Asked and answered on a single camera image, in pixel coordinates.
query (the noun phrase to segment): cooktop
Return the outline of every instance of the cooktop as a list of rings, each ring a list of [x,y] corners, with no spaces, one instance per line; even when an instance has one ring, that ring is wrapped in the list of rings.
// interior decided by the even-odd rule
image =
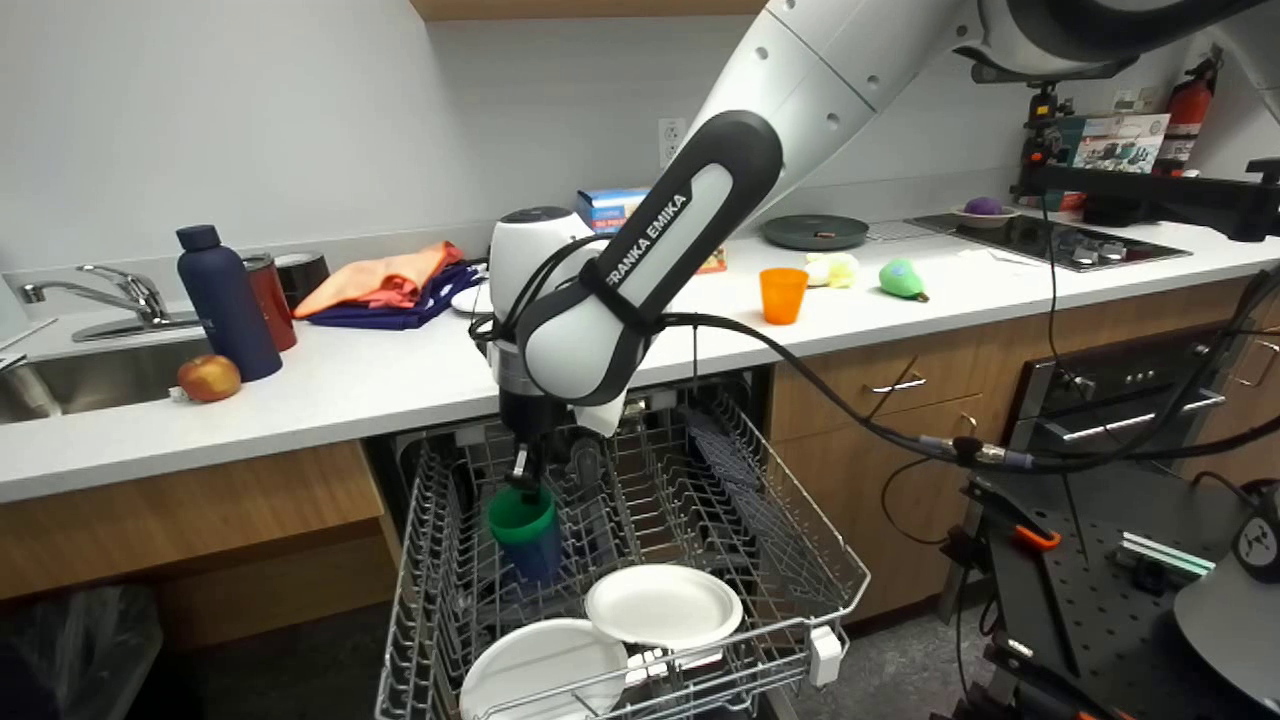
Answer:
[[[1168,245],[1111,234],[1099,229],[1055,222],[1055,220],[1041,220],[1041,214],[1012,214],[1005,222],[968,222],[966,214],[924,214],[920,222],[941,229],[941,230],[957,230],[966,241],[993,245],[1005,250],[1051,261],[1051,265],[1078,269],[1078,271],[1139,265],[1139,261],[1161,261],[1161,254],[1189,254]]]

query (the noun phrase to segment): backsplash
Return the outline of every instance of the backsplash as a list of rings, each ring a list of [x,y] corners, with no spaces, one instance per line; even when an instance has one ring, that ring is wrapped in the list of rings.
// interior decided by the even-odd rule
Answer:
[[[377,254],[648,183],[749,20],[434,22],[407,0],[0,4],[0,269],[129,265],[178,287],[178,222],[241,250]],[[1111,82],[1164,89],[1189,46]],[[1030,89],[924,77],[789,209],[869,220],[1005,190]]]

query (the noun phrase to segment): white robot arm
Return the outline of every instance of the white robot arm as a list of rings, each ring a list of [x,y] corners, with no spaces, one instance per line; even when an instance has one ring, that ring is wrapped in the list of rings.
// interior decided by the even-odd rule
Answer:
[[[959,53],[1012,78],[1108,77],[1254,4],[1265,0],[978,0],[985,27]],[[507,317],[522,386],[618,399],[718,245],[887,106],[957,13],[959,0],[773,0],[611,245]]]

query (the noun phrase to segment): kitchen counter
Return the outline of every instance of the kitchen counter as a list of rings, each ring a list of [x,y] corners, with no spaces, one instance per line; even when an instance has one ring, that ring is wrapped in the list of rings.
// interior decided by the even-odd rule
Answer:
[[[1051,309],[1051,287],[1055,309],[1084,309],[1241,280],[1280,261],[1276,241],[1233,245],[1189,222],[1128,229],[1125,234],[1174,245],[1192,254],[1051,271],[1041,261],[1007,254],[918,222],[887,222],[857,247],[861,277],[853,287],[814,287],[796,323],[770,326],[756,310],[756,269],[803,265],[803,254],[739,234],[729,245],[729,271],[696,277],[674,309],[749,320],[770,326],[791,352],[821,355],[1036,317]],[[929,303],[878,290],[878,271],[894,254],[918,261],[932,296]],[[30,355],[109,349],[74,345],[70,335],[81,323],[88,323],[88,317],[70,317],[19,349]],[[0,503],[495,413],[494,370],[474,349],[461,317],[441,317],[422,331],[302,323],[297,335],[302,345],[285,352],[285,370],[250,382],[223,404],[151,399],[83,417],[0,424]],[[674,326],[648,352],[635,386],[773,360],[775,355],[749,335]]]

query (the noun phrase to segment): dishwasher rack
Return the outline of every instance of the dishwasher rack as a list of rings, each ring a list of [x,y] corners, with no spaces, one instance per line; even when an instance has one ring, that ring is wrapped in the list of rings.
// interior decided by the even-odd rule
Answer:
[[[814,628],[831,628],[845,643],[842,621],[873,571],[751,420],[705,392],[655,392],[643,404],[611,438],[575,438],[565,464],[547,464],[545,486],[562,503],[565,544],[565,575],[552,586],[518,585],[481,528],[481,506],[518,454],[495,420],[422,431],[400,446],[411,503],[382,720],[452,720],[469,663],[494,638],[532,621],[583,616],[602,575],[653,560],[719,575],[739,590],[743,623],[708,668],[632,649],[632,668],[643,654],[648,673],[640,683],[627,679],[609,714],[749,706],[810,676]]]

